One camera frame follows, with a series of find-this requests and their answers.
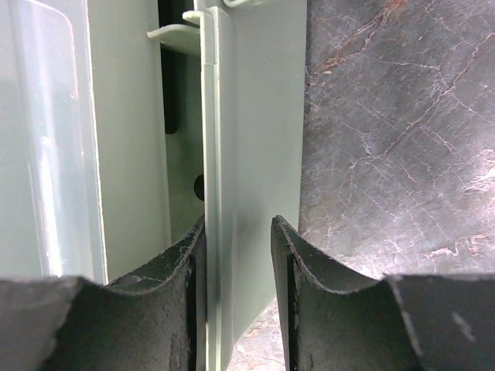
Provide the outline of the translucent green tool box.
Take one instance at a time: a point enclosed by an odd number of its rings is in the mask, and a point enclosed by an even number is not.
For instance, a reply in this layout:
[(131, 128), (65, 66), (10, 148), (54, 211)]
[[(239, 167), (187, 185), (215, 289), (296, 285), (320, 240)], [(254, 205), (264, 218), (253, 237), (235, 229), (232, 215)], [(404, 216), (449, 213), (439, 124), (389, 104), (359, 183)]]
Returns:
[(3, 1), (1, 282), (107, 285), (197, 221), (206, 367), (275, 296), (299, 218), (304, 1)]

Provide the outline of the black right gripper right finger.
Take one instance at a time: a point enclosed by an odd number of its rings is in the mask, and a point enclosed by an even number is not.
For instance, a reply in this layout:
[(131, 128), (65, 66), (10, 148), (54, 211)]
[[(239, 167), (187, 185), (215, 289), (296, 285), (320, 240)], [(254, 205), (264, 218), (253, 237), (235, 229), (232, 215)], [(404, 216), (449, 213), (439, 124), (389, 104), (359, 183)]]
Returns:
[(288, 370), (492, 370), (492, 274), (360, 274), (271, 222)]

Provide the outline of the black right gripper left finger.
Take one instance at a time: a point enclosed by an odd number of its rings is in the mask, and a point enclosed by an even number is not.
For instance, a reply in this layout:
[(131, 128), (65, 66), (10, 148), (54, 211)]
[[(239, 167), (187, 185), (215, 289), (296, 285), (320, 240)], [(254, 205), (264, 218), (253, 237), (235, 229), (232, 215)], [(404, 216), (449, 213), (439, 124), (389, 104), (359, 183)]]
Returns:
[(197, 220), (148, 263), (101, 285), (1, 282), (3, 370), (203, 370), (206, 233)]

